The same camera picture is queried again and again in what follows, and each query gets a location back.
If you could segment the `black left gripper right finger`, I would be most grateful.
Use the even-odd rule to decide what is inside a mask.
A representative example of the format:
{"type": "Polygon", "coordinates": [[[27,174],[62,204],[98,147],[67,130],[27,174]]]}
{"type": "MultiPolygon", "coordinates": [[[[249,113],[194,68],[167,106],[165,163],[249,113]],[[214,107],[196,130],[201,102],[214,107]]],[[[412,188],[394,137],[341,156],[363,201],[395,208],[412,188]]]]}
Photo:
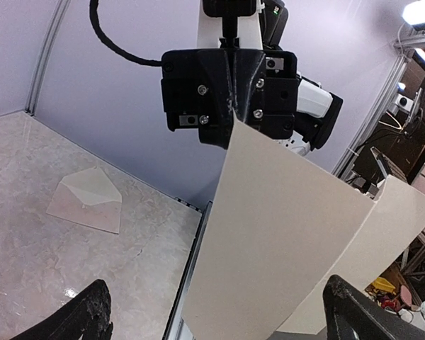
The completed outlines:
{"type": "Polygon", "coordinates": [[[328,339],[425,339],[425,331],[384,311],[338,275],[328,279],[322,298],[328,339]]]}

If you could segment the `cream letter paper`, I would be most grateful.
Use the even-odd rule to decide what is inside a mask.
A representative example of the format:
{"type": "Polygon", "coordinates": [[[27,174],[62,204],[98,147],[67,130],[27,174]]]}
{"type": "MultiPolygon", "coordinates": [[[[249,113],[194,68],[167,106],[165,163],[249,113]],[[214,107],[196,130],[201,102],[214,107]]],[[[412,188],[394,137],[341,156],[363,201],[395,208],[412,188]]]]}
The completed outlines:
{"type": "Polygon", "coordinates": [[[244,123],[229,143],[183,306],[197,339],[317,334],[330,276],[364,290],[425,228],[395,177],[372,199],[244,123]]]}

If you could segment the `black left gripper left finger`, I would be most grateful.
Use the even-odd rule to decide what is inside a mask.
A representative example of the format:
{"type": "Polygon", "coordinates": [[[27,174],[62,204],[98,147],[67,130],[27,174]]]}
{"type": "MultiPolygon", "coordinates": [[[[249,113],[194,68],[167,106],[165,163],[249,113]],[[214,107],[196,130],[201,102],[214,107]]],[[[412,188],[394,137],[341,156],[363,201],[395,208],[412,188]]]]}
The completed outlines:
{"type": "Polygon", "coordinates": [[[97,279],[55,313],[14,339],[110,339],[113,333],[110,296],[106,282],[97,279]]]}

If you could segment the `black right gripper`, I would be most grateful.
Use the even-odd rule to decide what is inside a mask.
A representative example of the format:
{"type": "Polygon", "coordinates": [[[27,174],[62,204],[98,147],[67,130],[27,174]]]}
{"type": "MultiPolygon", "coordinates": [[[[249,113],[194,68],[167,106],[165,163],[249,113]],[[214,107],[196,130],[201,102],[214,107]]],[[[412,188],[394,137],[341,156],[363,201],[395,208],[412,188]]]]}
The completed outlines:
{"type": "Polygon", "coordinates": [[[299,135],[308,149],[321,149],[343,105],[300,76],[288,51],[172,50],[161,62],[168,129],[196,129],[205,145],[227,149],[238,120],[272,140],[299,135]]]}

